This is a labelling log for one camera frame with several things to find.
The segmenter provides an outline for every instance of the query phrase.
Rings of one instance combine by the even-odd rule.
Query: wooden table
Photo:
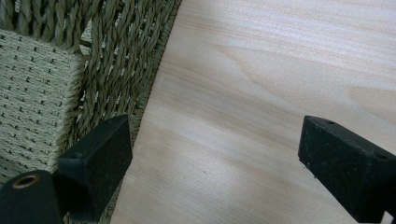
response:
[[[184,0],[112,223],[355,223],[300,132],[319,116],[396,153],[395,22],[390,0]]]

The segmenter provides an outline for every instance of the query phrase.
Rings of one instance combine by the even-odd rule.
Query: wood grain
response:
[[[355,223],[298,161],[303,116],[396,153],[395,21],[393,1],[184,0],[112,223]]]

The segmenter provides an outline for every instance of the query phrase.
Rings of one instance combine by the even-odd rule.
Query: woven seagrass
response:
[[[0,0],[0,186],[104,119],[129,114],[135,140],[180,2]]]

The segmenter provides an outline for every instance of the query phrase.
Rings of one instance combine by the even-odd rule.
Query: metal grommet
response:
[[[24,189],[32,186],[40,179],[39,175],[23,176],[12,184],[14,189]]]

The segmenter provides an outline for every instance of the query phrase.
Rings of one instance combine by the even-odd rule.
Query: woven texture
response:
[[[0,185],[104,119],[129,114],[135,140],[180,2],[0,0]]]

